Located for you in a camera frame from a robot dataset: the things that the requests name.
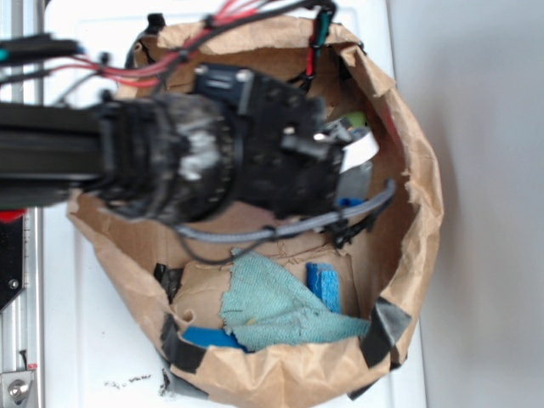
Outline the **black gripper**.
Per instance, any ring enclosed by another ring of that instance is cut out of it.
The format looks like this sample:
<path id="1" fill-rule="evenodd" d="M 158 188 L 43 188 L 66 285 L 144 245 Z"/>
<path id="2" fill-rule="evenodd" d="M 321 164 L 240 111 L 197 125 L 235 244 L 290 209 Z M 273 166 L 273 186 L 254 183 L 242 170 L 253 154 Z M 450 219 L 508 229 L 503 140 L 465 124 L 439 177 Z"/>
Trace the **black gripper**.
<path id="1" fill-rule="evenodd" d="M 245 67 L 202 64 L 195 73 L 194 93 L 218 104 L 235 143 L 230 199 L 277 218 L 330 212 L 343 148 L 314 139 L 324 100 Z"/>

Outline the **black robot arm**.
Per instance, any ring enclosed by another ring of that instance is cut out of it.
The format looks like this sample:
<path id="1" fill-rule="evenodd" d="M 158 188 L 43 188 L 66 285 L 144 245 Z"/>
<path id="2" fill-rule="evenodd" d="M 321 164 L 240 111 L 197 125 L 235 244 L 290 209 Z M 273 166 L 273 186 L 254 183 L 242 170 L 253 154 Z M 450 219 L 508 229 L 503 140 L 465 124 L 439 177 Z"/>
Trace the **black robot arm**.
<path id="1" fill-rule="evenodd" d="M 73 190 L 120 217 L 176 226 L 236 201 L 276 217 L 333 207 L 344 157 L 319 142 L 325 105 L 232 65 L 200 65 L 190 93 L 88 109 L 1 106 L 1 208 L 48 207 Z"/>

